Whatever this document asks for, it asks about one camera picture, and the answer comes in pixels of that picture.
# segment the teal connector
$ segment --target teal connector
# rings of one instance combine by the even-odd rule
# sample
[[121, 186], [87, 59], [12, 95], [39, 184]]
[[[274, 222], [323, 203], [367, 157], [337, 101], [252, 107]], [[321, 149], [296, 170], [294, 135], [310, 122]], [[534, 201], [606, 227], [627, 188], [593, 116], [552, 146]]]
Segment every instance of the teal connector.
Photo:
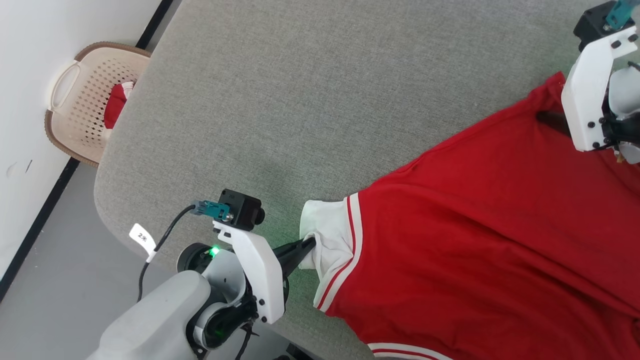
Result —
[[195, 209], [191, 210], [192, 214], [207, 215], [208, 217], [228, 222], [233, 220], [234, 216], [231, 214], [229, 205], [218, 204], [213, 201], [194, 201]]
[[612, 30], [620, 30], [631, 19], [634, 8], [640, 0], [619, 0], [607, 16], [607, 24]]

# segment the white wall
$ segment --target white wall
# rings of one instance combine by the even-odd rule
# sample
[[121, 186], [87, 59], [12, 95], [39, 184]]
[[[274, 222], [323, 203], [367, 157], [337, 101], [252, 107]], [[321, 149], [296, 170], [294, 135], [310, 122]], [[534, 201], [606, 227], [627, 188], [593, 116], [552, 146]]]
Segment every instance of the white wall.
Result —
[[159, 3], [0, 1], [0, 277], [69, 159], [44, 132], [54, 79], [89, 44], [135, 45]]

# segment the red stripe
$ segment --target red stripe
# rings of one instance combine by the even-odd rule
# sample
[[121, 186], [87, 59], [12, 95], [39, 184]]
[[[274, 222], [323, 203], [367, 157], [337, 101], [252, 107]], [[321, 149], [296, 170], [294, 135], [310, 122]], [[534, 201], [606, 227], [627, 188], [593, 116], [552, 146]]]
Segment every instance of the red stripe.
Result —
[[338, 278], [338, 275], [340, 275], [340, 273], [347, 268], [347, 266], [349, 266], [349, 264], [351, 264], [353, 258], [355, 257], [356, 254], [356, 232], [353, 229], [353, 217], [351, 216], [351, 197], [347, 197], [347, 212], [349, 213], [349, 224], [351, 226], [351, 248], [352, 253], [353, 253], [353, 257], [351, 259], [349, 259], [349, 261], [347, 261], [347, 263], [340, 269], [338, 270], [337, 273], [335, 273], [335, 275], [333, 276], [333, 278], [331, 279], [331, 281], [329, 282], [329, 285], [326, 287], [326, 289], [324, 289], [324, 294], [322, 296], [322, 299], [320, 300], [320, 304], [318, 304], [318, 309], [320, 309], [322, 307], [322, 305], [324, 304], [324, 300], [326, 299], [326, 296], [329, 294], [329, 290], [331, 289], [331, 287], [333, 286], [333, 283], [335, 282], [336, 278]]
[[431, 357], [428, 355], [424, 355], [421, 354], [419, 352], [413, 352], [413, 351], [404, 351], [404, 350], [391, 350], [391, 349], [387, 349], [387, 348], [377, 348], [376, 350], [372, 351], [374, 354], [378, 353], [378, 352], [392, 352], [394, 354], [404, 354], [404, 355], [413, 355], [413, 356], [422, 356], [425, 359], [430, 359], [430, 360], [438, 360], [435, 357]]

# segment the garment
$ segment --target garment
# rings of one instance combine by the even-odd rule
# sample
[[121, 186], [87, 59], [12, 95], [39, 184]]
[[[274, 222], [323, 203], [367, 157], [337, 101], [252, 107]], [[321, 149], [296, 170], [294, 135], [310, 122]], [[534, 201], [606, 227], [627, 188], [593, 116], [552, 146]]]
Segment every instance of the garment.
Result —
[[314, 305], [380, 357], [640, 359], [640, 170], [536, 121], [563, 85], [308, 202]]
[[111, 89], [111, 95], [107, 101], [107, 106], [104, 109], [104, 127], [106, 128], [104, 136], [109, 138], [111, 130], [118, 121], [118, 117], [124, 109], [124, 105], [127, 103], [127, 99], [131, 95], [131, 90], [135, 83], [128, 81], [126, 83], [117, 84]]

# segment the gray fabric surface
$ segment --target gray fabric surface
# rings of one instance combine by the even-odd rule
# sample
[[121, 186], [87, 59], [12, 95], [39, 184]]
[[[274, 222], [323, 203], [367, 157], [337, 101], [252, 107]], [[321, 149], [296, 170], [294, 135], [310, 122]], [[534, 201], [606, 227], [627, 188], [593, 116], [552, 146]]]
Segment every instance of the gray fabric surface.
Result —
[[[98, 211], [142, 256], [133, 223], [159, 238], [231, 188], [263, 201], [273, 246], [296, 240], [306, 200], [357, 192], [567, 72], [600, 1], [183, 0], [110, 139]], [[154, 261], [213, 238], [186, 217]], [[317, 285], [294, 273], [274, 328], [327, 360], [372, 358], [312, 307]]]

